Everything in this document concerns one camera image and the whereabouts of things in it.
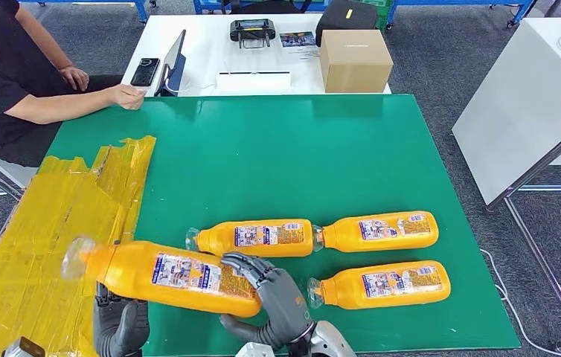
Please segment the person's right hand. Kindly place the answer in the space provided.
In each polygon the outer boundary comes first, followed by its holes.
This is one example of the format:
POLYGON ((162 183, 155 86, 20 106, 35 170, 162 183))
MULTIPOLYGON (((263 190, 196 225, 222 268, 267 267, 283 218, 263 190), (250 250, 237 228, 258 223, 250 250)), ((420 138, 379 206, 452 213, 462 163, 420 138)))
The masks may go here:
POLYGON ((145 90, 136 87, 118 84, 106 89, 109 101, 126 110, 137 110, 144 102, 145 90))

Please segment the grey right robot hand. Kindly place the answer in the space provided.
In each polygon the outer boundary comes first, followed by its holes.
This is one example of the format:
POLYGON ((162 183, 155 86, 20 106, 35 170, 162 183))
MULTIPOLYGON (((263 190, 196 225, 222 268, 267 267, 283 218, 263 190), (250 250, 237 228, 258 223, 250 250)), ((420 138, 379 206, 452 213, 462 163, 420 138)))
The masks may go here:
POLYGON ((268 321, 259 327, 221 315, 225 330, 244 342, 287 348, 290 356, 311 356, 310 339, 315 323, 293 278, 269 261, 239 252, 223 254, 221 263, 232 267, 250 282, 260 298, 268 321))

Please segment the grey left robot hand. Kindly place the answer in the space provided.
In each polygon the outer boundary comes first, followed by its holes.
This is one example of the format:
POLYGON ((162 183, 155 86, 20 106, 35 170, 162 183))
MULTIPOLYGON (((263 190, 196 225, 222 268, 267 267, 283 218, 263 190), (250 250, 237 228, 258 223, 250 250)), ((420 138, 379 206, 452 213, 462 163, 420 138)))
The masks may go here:
POLYGON ((148 303, 121 297, 96 284, 93 345, 99 356, 141 356, 150 334, 148 303))

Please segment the person's left hand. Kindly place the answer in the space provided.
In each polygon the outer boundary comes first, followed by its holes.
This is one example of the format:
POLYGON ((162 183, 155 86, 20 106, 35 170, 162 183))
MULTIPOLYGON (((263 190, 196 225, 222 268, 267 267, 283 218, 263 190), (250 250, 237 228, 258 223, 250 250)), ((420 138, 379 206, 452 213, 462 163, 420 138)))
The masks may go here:
POLYGON ((66 66, 59 70, 63 79, 73 88, 75 91, 86 91, 89 84, 89 75, 81 69, 74 67, 73 65, 66 66))

